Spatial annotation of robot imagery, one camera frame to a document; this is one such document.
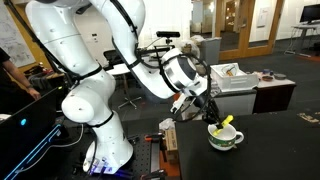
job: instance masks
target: box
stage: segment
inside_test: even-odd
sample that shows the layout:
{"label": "box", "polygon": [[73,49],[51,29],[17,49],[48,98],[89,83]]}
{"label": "box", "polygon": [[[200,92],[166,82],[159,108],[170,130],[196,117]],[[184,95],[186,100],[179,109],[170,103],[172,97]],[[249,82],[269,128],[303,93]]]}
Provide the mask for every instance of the box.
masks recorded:
{"label": "box", "polygon": [[246,74],[238,63],[212,65],[211,78],[216,80],[222,92],[250,90],[259,83],[256,74]]}
{"label": "box", "polygon": [[[214,100],[219,109],[219,116],[225,118],[228,115],[241,116],[250,115],[253,112],[253,107],[255,104],[257,90],[250,89],[244,91],[231,91],[231,92],[221,92],[214,97]],[[190,101],[185,101],[184,106],[187,106]],[[191,118],[199,108],[195,107],[193,104],[184,111],[181,116],[182,119]],[[200,113],[193,120],[202,120],[203,114]]]}
{"label": "box", "polygon": [[167,146],[167,160],[171,164],[179,162],[178,143],[175,129],[169,129],[165,131],[165,139]]}

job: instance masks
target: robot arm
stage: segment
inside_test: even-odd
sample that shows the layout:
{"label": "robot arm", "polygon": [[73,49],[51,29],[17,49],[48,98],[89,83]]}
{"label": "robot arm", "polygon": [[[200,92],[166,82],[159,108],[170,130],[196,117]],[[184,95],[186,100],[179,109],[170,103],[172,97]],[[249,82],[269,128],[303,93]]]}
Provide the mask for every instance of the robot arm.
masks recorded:
{"label": "robot arm", "polygon": [[91,126],[97,135],[97,142],[87,151],[84,171],[114,174],[133,154],[118,114],[108,106],[115,80],[91,56],[74,22],[76,11],[90,3],[106,18],[115,49],[149,99],[157,102],[182,92],[181,97],[195,98],[199,112],[206,113],[206,122],[221,123],[210,97],[210,74],[208,79],[200,77],[188,56],[172,49],[153,73],[137,57],[138,36],[145,19],[142,0],[31,1],[26,13],[37,37],[59,64],[80,76],[79,84],[62,102],[62,111],[70,120]]}

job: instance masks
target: laptop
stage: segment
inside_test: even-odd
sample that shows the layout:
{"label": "laptop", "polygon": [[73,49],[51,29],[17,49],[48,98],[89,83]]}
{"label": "laptop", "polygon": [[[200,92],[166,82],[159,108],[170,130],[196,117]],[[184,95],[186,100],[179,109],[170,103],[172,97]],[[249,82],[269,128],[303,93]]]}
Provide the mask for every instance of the laptop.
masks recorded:
{"label": "laptop", "polygon": [[31,165],[37,153],[58,133],[56,96],[59,90],[49,91],[0,121],[0,179],[14,179],[17,170]]}

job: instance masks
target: monitor screen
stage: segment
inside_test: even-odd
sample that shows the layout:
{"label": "monitor screen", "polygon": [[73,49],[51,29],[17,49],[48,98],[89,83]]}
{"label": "monitor screen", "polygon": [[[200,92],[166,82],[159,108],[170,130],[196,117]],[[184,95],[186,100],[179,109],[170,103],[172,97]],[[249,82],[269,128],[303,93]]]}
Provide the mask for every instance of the monitor screen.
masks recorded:
{"label": "monitor screen", "polygon": [[320,20],[320,4],[304,6],[300,22],[308,22]]}
{"label": "monitor screen", "polygon": [[0,179],[4,179],[51,131],[57,89],[0,121]]}

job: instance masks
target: mug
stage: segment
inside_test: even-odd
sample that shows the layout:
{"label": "mug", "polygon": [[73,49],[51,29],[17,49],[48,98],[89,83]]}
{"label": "mug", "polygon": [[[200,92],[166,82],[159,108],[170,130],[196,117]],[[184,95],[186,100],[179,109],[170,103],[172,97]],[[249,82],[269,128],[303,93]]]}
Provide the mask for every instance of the mug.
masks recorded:
{"label": "mug", "polygon": [[214,148],[227,151],[230,150],[233,145],[241,143],[244,139],[244,136],[241,132],[237,131],[232,125],[226,125],[218,135],[214,136],[213,132],[217,129],[217,126],[211,124],[208,126],[209,132],[209,143]]}

